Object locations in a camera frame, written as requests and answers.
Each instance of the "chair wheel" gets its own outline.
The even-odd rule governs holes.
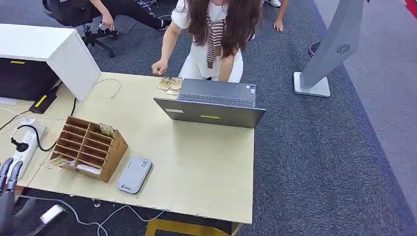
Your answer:
[[[116,40],[119,38],[119,32],[111,36],[112,39]]]

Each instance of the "white power strip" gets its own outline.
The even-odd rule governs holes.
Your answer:
[[[42,124],[41,122],[38,122],[35,119],[27,119],[26,118],[26,119],[22,119],[22,121],[18,124],[18,126],[24,125],[24,124],[28,124],[28,125],[31,125],[31,126],[35,127],[36,130],[38,131],[39,139],[41,140],[42,135],[45,133],[45,130],[46,130],[46,126],[44,124]],[[37,140],[36,140],[35,131],[33,129],[31,129],[30,127],[23,127],[22,129],[26,130],[26,133],[23,136],[20,143],[26,143],[26,144],[29,145],[29,147],[24,152],[15,151],[15,153],[13,155],[13,163],[10,166],[10,170],[12,170],[14,165],[18,161],[23,161],[23,166],[20,169],[18,179],[21,179],[22,176],[25,174],[25,171],[28,168],[28,165],[29,165],[30,161],[32,160],[32,157],[35,154],[36,149],[38,148],[38,143],[37,143]]]

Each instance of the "floor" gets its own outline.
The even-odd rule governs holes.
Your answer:
[[[329,26],[338,1],[314,1]],[[344,63],[414,216],[417,30],[412,29],[416,25],[403,0],[372,0],[364,5],[359,51]]]
[[[21,1],[24,3],[0,0],[0,23],[59,26],[42,13],[38,2]],[[330,98],[293,93],[293,72],[306,66],[308,45],[321,40],[326,32],[314,1],[290,1],[283,33],[272,30],[277,9],[265,4],[256,38],[243,53],[242,81],[257,84],[257,106],[268,112],[255,132],[253,224],[244,226],[239,235],[416,235],[404,187],[385,155],[389,151],[381,146],[378,129],[373,127],[372,114],[367,110],[371,104],[363,101],[356,77],[348,74],[351,71],[340,66],[329,74]],[[170,12],[175,2],[160,0],[159,4],[160,8],[154,9],[157,16]],[[123,32],[133,24],[127,17],[116,19]],[[90,51],[103,71],[150,75],[151,64],[160,56],[162,35],[138,25],[117,41],[106,40],[114,48],[115,58],[108,58],[97,47]],[[190,43],[187,35],[180,36],[168,75],[178,75]],[[27,194],[64,199],[84,221],[103,221],[118,207],[108,202],[93,207],[90,199],[38,190]],[[33,230],[39,215],[52,204],[39,202],[22,232]],[[146,218],[158,213],[136,210]],[[174,213],[165,213],[162,218],[228,228],[227,222]],[[143,235],[146,225],[132,212],[123,211],[105,227],[111,234]],[[92,236],[96,228],[78,225],[69,215],[46,235],[57,234]]]

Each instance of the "light wood desk surface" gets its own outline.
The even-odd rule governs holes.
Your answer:
[[[23,116],[27,118],[39,119],[44,125],[46,125],[46,132],[41,139],[41,145],[43,148],[50,148],[52,144],[57,140],[57,137],[60,133],[60,130],[62,129],[63,124],[65,123],[66,118],[71,114],[74,98],[74,95],[72,95],[68,88],[62,85],[57,92],[56,100],[48,108],[45,114],[34,114],[30,112],[23,114]],[[0,104],[0,107],[7,108],[16,113],[21,113],[27,111],[32,104],[33,101],[20,101],[14,106]],[[9,111],[0,110],[1,125],[8,122],[14,116],[15,114]],[[8,126],[0,131],[0,148],[2,150],[2,155],[0,156],[1,164],[3,164],[4,161],[9,157],[12,157],[16,150],[16,146],[10,143],[10,135],[14,130],[14,124],[21,120],[21,117],[15,118]],[[24,134],[24,129],[20,129],[16,132],[14,138],[17,141],[20,141]],[[35,155],[33,156],[28,168],[26,169],[25,174],[18,182],[19,186],[28,186],[36,172],[39,170],[39,165],[42,164],[46,159],[47,154],[47,152],[43,152],[40,149],[36,150]]]
[[[119,87],[117,81],[99,83],[78,105],[75,116],[113,126],[129,144],[112,179],[104,183],[62,168],[39,168],[36,165],[46,153],[38,150],[30,167],[39,171],[29,187],[251,224],[254,130],[172,121],[152,99],[174,98],[155,88],[157,78],[103,73],[99,80],[107,78],[122,82],[116,97],[110,98]],[[50,141],[43,143],[57,138],[60,128],[54,128]],[[153,162],[144,186],[134,195],[116,188],[130,155]],[[21,182],[31,174],[27,172]]]

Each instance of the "yellow sticker label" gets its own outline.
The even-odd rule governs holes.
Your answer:
[[[204,118],[212,118],[212,119],[220,119],[220,117],[216,117],[216,116],[207,116],[207,115],[201,115],[201,117],[204,117]]]
[[[10,63],[13,63],[13,64],[22,64],[22,65],[25,64],[24,61],[18,61],[18,60],[11,60]]]
[[[45,100],[46,95],[43,95],[43,97],[39,100],[39,102],[35,105],[35,107],[39,107],[39,105]]]

